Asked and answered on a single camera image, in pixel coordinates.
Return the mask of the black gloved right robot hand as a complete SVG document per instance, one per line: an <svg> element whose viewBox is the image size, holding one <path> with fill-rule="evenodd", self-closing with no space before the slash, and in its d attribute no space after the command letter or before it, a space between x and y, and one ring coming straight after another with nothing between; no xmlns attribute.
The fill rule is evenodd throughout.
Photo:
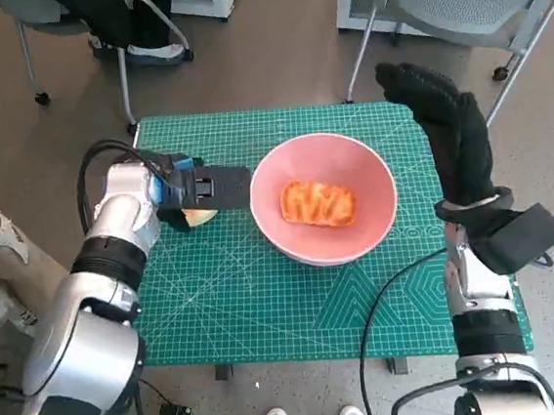
<svg viewBox="0 0 554 415"><path fill-rule="evenodd" d="M385 99L406 105L427 135L444 199L470 206L493 197L488 126L475 96L414 63L382 62L374 70Z"/></svg>

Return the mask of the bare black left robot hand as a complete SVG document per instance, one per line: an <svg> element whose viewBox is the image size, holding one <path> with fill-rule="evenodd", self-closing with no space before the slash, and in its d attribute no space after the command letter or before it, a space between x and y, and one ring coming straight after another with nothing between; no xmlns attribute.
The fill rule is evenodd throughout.
<svg viewBox="0 0 554 415"><path fill-rule="evenodd" d="M181 172L196 167L203 167L204 160L182 153L155 153L151 154L152 163L161 173L161 199L157 210L160 222L169 225L178 232L187 232L193 228L210 222L218 212L216 210L182 209L185 197L184 184Z"/></svg>

